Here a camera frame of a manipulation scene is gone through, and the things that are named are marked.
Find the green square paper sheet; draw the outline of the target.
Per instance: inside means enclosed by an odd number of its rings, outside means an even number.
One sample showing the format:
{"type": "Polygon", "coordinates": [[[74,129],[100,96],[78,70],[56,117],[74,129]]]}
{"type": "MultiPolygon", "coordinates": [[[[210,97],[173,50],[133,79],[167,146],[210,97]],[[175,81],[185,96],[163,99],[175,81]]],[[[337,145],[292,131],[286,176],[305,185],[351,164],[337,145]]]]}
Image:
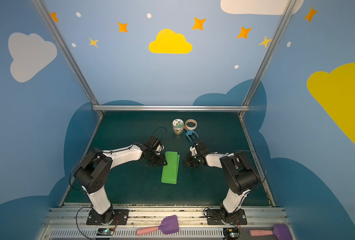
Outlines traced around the green square paper sheet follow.
{"type": "Polygon", "coordinates": [[[161,182],[164,184],[177,184],[180,155],[178,152],[165,152],[166,166],[163,166],[161,182]]]}

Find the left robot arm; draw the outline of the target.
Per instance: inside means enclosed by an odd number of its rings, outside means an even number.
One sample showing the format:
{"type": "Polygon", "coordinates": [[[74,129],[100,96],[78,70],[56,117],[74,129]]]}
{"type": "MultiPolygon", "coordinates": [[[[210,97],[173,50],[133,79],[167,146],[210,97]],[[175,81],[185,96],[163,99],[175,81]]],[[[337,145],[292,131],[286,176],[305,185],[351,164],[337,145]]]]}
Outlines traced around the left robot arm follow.
{"type": "Polygon", "coordinates": [[[154,145],[137,143],[116,150],[94,149],[85,156],[75,168],[73,175],[86,192],[92,206],[86,224],[125,225],[126,220],[114,212],[104,188],[110,170],[138,160],[146,160],[152,166],[166,166],[163,149],[161,143],[154,145]]]}

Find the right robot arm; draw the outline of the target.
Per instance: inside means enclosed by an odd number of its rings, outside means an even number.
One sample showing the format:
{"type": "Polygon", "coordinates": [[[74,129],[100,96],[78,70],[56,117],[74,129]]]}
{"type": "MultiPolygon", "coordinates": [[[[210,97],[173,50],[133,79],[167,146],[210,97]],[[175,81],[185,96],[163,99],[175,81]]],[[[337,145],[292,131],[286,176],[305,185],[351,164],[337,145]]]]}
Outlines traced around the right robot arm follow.
{"type": "Polygon", "coordinates": [[[236,221],[241,221],[243,225],[247,223],[243,220],[245,214],[241,205],[247,195],[262,183],[255,167],[246,156],[247,152],[237,150],[230,154],[220,154],[210,153],[206,148],[201,149],[199,145],[189,148],[184,165],[195,169],[198,169],[201,164],[220,168],[229,187],[219,210],[204,211],[209,225],[219,221],[226,224],[233,224],[236,221]]]}

